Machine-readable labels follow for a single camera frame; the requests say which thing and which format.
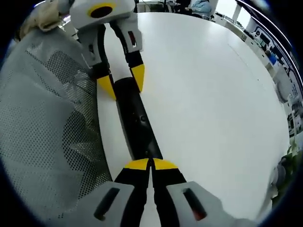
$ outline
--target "yellow circular joint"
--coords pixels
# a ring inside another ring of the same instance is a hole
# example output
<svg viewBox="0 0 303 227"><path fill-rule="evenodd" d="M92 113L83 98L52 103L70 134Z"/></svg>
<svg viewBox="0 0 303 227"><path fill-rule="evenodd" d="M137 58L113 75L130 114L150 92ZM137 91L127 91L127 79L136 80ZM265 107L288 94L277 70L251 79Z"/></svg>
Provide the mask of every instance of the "yellow circular joint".
<svg viewBox="0 0 303 227"><path fill-rule="evenodd" d="M92 6L87 14L92 18L102 18L110 14L115 7L116 4L114 3L100 3Z"/></svg>

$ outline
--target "monitor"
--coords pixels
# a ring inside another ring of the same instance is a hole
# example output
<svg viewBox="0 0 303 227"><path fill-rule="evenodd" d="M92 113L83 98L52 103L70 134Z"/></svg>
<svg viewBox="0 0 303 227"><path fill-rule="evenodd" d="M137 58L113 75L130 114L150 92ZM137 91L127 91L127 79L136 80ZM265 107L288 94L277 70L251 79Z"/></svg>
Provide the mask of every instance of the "monitor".
<svg viewBox="0 0 303 227"><path fill-rule="evenodd" d="M269 45L270 40L263 33L261 33L260 39L262 39L266 43L266 45Z"/></svg>
<svg viewBox="0 0 303 227"><path fill-rule="evenodd" d="M280 59L283 57L282 53L279 51L279 49L276 46L273 47L271 52Z"/></svg>

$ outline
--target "gray mesh fabric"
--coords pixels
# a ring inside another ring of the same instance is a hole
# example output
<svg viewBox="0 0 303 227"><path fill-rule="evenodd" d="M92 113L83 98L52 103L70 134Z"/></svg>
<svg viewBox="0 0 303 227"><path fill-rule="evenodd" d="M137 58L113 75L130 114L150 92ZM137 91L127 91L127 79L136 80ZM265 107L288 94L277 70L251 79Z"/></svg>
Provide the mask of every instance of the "gray mesh fabric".
<svg viewBox="0 0 303 227"><path fill-rule="evenodd" d="M43 222L64 218L79 198L110 181L96 82L81 46L34 30L0 73L0 157L16 192Z"/></svg>

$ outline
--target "white cloth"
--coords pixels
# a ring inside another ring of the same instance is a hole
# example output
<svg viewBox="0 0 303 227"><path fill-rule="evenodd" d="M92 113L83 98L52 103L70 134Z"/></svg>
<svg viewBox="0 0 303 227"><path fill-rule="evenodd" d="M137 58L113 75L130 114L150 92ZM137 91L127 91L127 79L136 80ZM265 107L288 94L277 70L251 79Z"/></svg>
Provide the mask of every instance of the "white cloth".
<svg viewBox="0 0 303 227"><path fill-rule="evenodd" d="M60 25L62 17L58 11L58 2L59 0L48 0L34 8L20 28L20 39L26 36L34 27L48 32Z"/></svg>

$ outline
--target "black cylindrical object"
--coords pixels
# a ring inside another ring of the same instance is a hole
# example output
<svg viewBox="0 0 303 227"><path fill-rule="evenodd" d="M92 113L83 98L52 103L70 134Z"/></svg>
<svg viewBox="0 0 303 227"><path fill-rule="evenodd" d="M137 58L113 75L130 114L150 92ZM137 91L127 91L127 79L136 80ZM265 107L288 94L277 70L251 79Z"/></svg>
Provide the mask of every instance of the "black cylindrical object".
<svg viewBox="0 0 303 227"><path fill-rule="evenodd" d="M116 81L114 91L133 160L149 157L163 159L134 78Z"/></svg>

